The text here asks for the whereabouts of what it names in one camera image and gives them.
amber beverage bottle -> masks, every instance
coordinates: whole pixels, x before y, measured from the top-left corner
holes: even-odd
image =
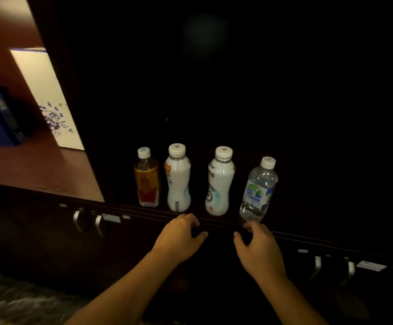
[[[139,161],[133,166],[139,204],[156,207],[159,205],[159,165],[151,158],[149,147],[138,149]]]

white box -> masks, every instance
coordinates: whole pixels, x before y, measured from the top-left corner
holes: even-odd
[[[84,150],[46,50],[11,48],[10,51],[58,146]]]

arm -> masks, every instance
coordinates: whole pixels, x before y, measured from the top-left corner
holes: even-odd
[[[190,258],[208,233],[192,238],[190,229],[199,226],[193,214],[181,214],[168,223],[153,249],[127,275],[118,280],[66,325],[136,324],[150,300],[174,268]]]
[[[251,221],[245,227],[253,232],[246,246],[234,233],[237,255],[246,271],[255,279],[284,325],[327,324],[300,294],[285,273],[281,251],[264,224]]]

wooden shelf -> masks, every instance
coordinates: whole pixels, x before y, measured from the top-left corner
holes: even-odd
[[[0,148],[0,185],[104,202],[86,153],[58,147],[48,130]]]

white bottle cap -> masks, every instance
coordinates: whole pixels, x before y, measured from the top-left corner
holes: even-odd
[[[149,158],[151,156],[149,147],[141,147],[138,149],[138,157],[139,158]]]
[[[276,160],[273,157],[265,156],[261,160],[260,165],[265,169],[273,169],[275,167]]]
[[[221,160],[228,161],[232,157],[232,149],[227,146],[219,146],[216,148],[215,155]]]
[[[183,144],[172,144],[168,147],[171,156],[179,157],[186,154],[186,147]]]

